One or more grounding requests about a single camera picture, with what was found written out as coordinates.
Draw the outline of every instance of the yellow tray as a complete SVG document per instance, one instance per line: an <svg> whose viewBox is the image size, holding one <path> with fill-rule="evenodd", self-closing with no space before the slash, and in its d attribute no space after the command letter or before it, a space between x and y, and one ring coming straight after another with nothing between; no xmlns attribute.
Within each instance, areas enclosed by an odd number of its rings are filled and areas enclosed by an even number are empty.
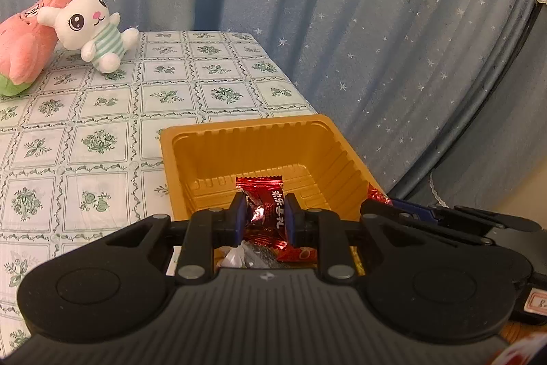
<svg viewBox="0 0 547 365"><path fill-rule="evenodd" d="M236 177L283 176L283 191L303 209L359 219L368 184L381 190L334 123L324 115L166 128L161 150L175 220L227 208Z"/></svg>

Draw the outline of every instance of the floral tablecloth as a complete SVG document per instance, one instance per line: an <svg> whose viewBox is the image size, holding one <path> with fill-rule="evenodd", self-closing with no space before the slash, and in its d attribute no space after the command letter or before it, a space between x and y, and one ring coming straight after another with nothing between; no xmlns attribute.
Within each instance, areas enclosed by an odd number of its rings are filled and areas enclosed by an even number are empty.
<svg viewBox="0 0 547 365"><path fill-rule="evenodd" d="M28 337L16 291L33 267L171 213L164 128L311 113L245 33L142 32L106 75L56 50L28 90L0 100L0 355Z"/></svg>

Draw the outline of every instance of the stuffed toy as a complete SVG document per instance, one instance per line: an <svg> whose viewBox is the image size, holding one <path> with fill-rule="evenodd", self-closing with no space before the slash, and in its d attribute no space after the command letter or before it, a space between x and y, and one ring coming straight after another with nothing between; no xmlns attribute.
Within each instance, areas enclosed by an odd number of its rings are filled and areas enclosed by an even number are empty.
<svg viewBox="0 0 547 365"><path fill-rule="evenodd" d="M110 15L103 0L73 0L63 9L44 7L38 22L54 27L65 49L81 49L81 59L102 73L116 71L125 52L138 41L136 28L118 31L120 14Z"/></svg>
<svg viewBox="0 0 547 365"><path fill-rule="evenodd" d="M37 21L43 8L65 7L71 0L39 0L0 24L0 94L16 95L38 77L57 44L57 35Z"/></svg>

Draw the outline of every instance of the white sticker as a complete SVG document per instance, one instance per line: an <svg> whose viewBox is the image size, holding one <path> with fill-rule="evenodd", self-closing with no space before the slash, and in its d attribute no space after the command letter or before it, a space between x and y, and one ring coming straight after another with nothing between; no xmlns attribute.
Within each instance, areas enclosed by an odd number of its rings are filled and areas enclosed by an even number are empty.
<svg viewBox="0 0 547 365"><path fill-rule="evenodd" d="M541 316L547 316L547 291L532 288L524 305L524 310Z"/></svg>

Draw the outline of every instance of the white plush bunny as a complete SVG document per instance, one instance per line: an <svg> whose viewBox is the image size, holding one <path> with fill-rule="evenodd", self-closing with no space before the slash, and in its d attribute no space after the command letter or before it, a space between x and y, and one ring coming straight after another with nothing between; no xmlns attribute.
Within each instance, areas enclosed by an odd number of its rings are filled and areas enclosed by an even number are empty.
<svg viewBox="0 0 547 365"><path fill-rule="evenodd" d="M73 0L64 9L42 7L38 22L55 28L65 49L81 49L81 59L102 73L116 71L138 41L136 28L119 32L120 14L110 15L103 0Z"/></svg>

